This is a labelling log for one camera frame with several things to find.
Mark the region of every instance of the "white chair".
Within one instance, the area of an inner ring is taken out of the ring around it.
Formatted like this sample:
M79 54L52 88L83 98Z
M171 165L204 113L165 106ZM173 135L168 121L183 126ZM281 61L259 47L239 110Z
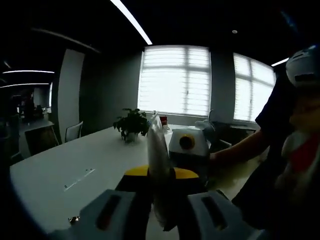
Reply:
M68 127L65 130L65 138L64 138L65 143L81 137L81 129L82 129L83 123L84 122L82 121L82 122L78 123L77 125Z

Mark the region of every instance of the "potted plant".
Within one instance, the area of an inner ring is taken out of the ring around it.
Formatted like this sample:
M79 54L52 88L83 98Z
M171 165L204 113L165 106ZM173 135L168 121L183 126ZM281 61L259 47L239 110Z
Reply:
M122 139L126 142L132 142L138 138L139 133L145 136L149 129L146 113L140 112L138 108L134 110L124 108L122 110L128 111L127 116L119 116L119 120L113 123L114 129L118 129Z

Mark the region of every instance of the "white pot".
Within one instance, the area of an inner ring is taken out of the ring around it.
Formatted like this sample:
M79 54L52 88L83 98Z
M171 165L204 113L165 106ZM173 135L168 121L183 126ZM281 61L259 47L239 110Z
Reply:
M138 139L138 133L129 132L129 134L126 136L125 141L127 143L135 142Z

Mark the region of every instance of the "window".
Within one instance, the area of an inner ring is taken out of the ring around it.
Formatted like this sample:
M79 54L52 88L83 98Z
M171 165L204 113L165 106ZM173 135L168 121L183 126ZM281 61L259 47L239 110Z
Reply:
M52 83L50 84L50 90L49 90L49 108L51 108L51 101L52 101Z
M254 122L276 83L273 68L239 54L233 55L235 70L234 119Z
M150 46L142 55L138 108L207 116L211 99L210 53L206 47Z

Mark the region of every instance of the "green leaves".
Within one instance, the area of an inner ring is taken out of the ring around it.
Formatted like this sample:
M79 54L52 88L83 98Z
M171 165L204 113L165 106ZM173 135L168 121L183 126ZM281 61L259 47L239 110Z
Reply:
M139 108L135 110L123 108L122 110L128 111L127 116L118 116L119 120L113 123L114 129L117 128L121 132L121 137L126 140L129 133L141 133L142 136L145 136L149 130L147 114L140 112Z

